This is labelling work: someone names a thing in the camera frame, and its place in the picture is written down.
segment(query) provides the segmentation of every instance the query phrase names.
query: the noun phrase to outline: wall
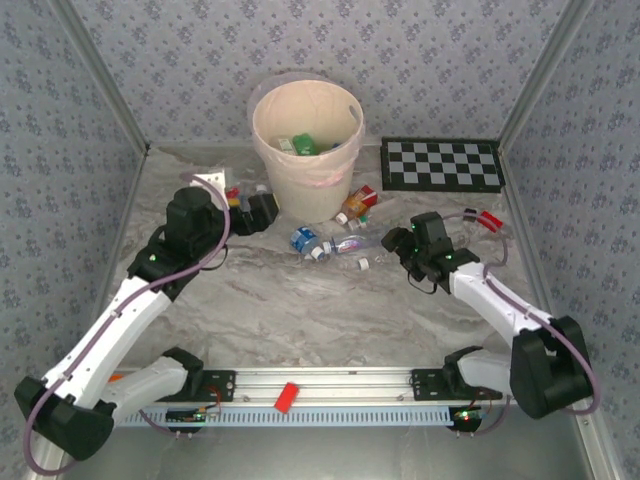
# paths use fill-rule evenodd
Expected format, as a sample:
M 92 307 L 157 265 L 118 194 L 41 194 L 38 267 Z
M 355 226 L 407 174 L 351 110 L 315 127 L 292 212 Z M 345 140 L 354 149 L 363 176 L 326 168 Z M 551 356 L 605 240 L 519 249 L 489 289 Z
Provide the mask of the wall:
M 0 15 L 0 478 L 13 479 L 13 390 L 91 323 L 139 160 L 48 3 L 3 2 Z
M 375 135 L 497 138 L 564 0 L 75 0 L 151 142 L 247 139 L 269 75 L 320 72 Z
M 509 153 L 559 312 L 640 478 L 640 6 L 597 0 Z

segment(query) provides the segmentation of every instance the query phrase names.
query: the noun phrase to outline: marble countertop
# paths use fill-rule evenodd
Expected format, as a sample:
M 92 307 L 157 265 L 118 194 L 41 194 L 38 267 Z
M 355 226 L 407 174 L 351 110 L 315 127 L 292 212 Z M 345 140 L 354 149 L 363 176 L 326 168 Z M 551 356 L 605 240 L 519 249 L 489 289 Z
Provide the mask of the marble countertop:
M 250 148 L 154 148 L 140 181 L 119 258 L 117 286 L 135 254 L 157 226 L 184 183 L 182 172 L 232 167 L 238 181 L 267 181 Z M 442 215 L 465 207 L 486 209 L 505 222 L 509 264 L 496 272 L 531 301 L 526 276 L 502 195 L 382 192 L 379 149 L 365 147 L 356 162 L 354 187 L 369 184 L 380 201 L 398 197 L 406 223 L 426 211 Z M 289 246 L 299 221 L 281 214 L 264 233 L 229 240 L 229 256 L 217 271 L 201 272 L 177 301 L 138 340 L 123 366 L 143 367 L 180 346 L 213 366 L 436 366 L 469 345 L 506 347 L 470 307 L 444 292 L 428 296 L 407 284 L 395 255 L 377 248 L 362 252 L 372 267 L 358 272 L 345 262 L 304 260 Z M 321 237 L 339 233 L 335 222 L 312 227 Z M 450 220 L 447 231 L 484 262 L 497 259 L 497 237 L 477 224 Z

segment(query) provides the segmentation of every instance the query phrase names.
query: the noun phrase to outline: checkerboard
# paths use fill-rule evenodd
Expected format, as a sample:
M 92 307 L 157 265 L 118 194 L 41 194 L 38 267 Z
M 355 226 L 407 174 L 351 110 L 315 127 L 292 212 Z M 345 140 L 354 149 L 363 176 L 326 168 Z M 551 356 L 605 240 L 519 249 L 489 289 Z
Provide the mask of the checkerboard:
M 504 175 L 490 140 L 383 138 L 383 190 L 500 193 Z

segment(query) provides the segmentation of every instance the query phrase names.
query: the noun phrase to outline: red block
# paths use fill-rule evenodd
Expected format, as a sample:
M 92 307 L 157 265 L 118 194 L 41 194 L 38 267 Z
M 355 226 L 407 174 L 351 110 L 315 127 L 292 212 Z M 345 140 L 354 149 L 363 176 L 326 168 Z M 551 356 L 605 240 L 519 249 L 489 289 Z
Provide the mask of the red block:
M 478 222 L 487 227 L 492 232 L 497 232 L 502 228 L 503 223 L 486 210 L 478 217 Z
M 300 388 L 295 383 L 287 383 L 274 405 L 275 409 L 282 413 L 288 413 L 299 391 Z

